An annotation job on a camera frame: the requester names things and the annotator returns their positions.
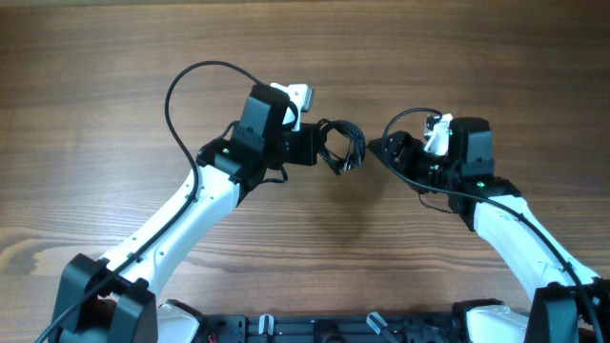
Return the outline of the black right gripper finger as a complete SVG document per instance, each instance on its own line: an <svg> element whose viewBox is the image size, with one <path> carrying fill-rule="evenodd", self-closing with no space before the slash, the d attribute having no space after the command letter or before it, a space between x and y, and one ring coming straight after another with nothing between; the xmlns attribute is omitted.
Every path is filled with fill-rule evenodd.
<svg viewBox="0 0 610 343"><path fill-rule="evenodd" d="M414 192L417 194L424 194L427 190L423 187L420 187L418 182L409 178L403 171L399 169L399 164L395 159L392 159L390 156L381 155L382 163L400 180L406 183Z"/></svg>
<svg viewBox="0 0 610 343"><path fill-rule="evenodd" d="M396 131L371 140L367 148L380 162L393 162L407 149L413 137L406 131Z"/></svg>

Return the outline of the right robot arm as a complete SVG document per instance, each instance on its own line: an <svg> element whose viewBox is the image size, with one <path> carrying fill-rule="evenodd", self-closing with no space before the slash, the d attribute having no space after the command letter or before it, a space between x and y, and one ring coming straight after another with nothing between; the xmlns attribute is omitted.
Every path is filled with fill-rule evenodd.
<svg viewBox="0 0 610 343"><path fill-rule="evenodd" d="M606 342L609 282L578 261L495 174L487 120L429 109L423 139L386 127L369 150L417 194L443 193L449 213L503 259L531 301L527 314L494 299L454 304L441 327L452 342Z"/></svg>

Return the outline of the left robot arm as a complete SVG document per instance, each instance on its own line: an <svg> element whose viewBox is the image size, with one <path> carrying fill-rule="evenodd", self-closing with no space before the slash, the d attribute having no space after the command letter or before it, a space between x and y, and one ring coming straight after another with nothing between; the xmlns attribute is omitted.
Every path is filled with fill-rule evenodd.
<svg viewBox="0 0 610 343"><path fill-rule="evenodd" d="M230 214L269 170L313 165L314 131L306 84L256 84L241 118L190 159L176 193L135 233L92 259L73 258L62 272L48 342L198 342L207 319L175 300L158 298L175 269L218 221Z"/></svg>

